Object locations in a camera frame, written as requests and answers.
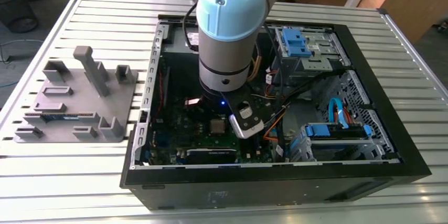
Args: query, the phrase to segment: circuit board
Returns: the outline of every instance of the circuit board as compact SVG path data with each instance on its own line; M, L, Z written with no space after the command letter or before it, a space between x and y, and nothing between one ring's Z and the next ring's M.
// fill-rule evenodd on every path
M171 64L159 74L163 90L154 95L154 121L140 160L150 165L270 163L271 142L263 135L236 137L226 101L204 94L184 69Z

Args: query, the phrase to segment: slotted aluminum worktable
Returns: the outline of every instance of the slotted aluminum worktable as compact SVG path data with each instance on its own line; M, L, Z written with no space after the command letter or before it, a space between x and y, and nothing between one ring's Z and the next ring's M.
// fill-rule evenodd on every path
M82 68L79 45L94 48L107 69L139 70L143 92L159 14L184 15L191 0L70 0L0 112L0 222L83 223L440 223L448 220L447 90L376 10L276 4L270 19L344 24L399 112L432 176L356 202L291 207L150 212L119 187L127 141L114 144L18 144L11 138L42 87L48 59ZM142 96L135 96L132 108ZM138 120L131 110L128 133Z

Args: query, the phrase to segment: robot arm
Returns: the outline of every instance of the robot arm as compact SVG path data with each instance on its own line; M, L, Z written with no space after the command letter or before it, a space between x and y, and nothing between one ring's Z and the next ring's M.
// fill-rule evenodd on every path
M276 0L199 0L200 80L214 91L246 83L258 31Z

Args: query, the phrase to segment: white label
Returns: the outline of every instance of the white label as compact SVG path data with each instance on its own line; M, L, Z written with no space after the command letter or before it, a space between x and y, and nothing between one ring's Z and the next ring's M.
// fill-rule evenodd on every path
M267 74L267 84L272 84L272 75Z
M278 145L278 147L275 148L275 151L279 153L280 157L283 157L283 149L280 145Z
M318 45L308 45L308 49L310 50L319 50L319 46Z
M188 37L190 43L198 46L199 45L199 33L188 33L187 37Z

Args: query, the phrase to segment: wire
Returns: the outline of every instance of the wire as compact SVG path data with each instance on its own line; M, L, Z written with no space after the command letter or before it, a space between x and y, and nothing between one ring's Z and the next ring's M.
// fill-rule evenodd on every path
M274 39L274 36L272 36L272 33L271 33L271 30L268 28L267 23L264 23L263 26L264 26L264 29L267 30L266 32L268 33L268 37L270 37L272 46L275 47L275 39ZM282 68L283 68L282 67L282 54L280 54L279 50L275 50L275 53L276 53L275 59L278 61L278 65L279 65L278 74L280 74L280 94L276 97L275 107L279 108L280 105L282 105L282 96L283 96L283 90L284 90L284 83L283 83L283 71L282 71Z
M258 59L256 59L256 61L254 63L252 74L247 78L247 81L254 81L254 79L258 76L258 73L259 73L259 70L260 70L260 66L262 66L262 49L260 49L259 40L255 41L255 47L258 49Z
M268 126L268 123L278 117L278 115L284 111L287 110L288 106L291 105L291 102L287 104L287 105L283 105L282 106L282 109L278 113L275 113L275 115L271 117L271 119L264 123L264 127Z
M14 83L10 83L10 84L4 84L0 86L0 88L4 88L4 87L8 87L8 86L12 86L12 85L16 85L19 83L19 81L14 82Z
M0 46L6 46L8 44L18 43L18 42L40 42L40 43L44 43L44 41L39 40L39 39L18 39L18 40L12 40L12 41L8 41L8 42L0 44Z
M40 42L40 43L44 43L43 40L39 40L39 39L16 39L16 40L12 40L12 41L8 41L3 44L0 44L0 60L2 60L2 63L8 65L11 63L11 61L7 61L4 58L3 58L3 46L8 45L8 44L12 44L12 43L18 43L18 42Z
M251 95L255 96L255 97L263 98L263 99L275 100L274 97L264 97L264 96L262 96L259 94L251 94Z
M7 60L3 58L3 47L2 47L2 45L0 45L0 59L2 59L2 63L3 63L4 65L8 65L8 64L11 63L11 61L7 61Z
M276 126L276 124L279 123L280 119L283 118L283 116L286 115L286 112L278 117L278 120L275 120L275 122L272 123L270 129L266 131L263 139L268 137L270 132L272 131L274 127Z
M346 71L350 70L350 69L351 69L350 67L346 67L343 69L339 69L339 70L335 70L335 71L331 71L331 72L324 72L324 73L320 73L319 75L316 75L310 81L307 81L303 85L300 85L295 88L295 90L290 93L290 95L287 95L287 98L284 99L284 103L290 102L291 99L295 96L307 92L312 88L312 84L315 82L323 80L327 77L339 76L343 73L346 73Z
M190 42L190 39L188 39L188 34L187 34L187 25L186 25L186 22L187 22L187 18L190 17L191 13L194 12L194 10L196 9L196 6L198 6L198 2L194 4L194 6L190 8L187 14L184 15L184 19L182 21L182 28L184 30L184 37L186 37L186 43L188 45L188 48L198 52L199 51L199 46L198 45L192 45L191 42Z

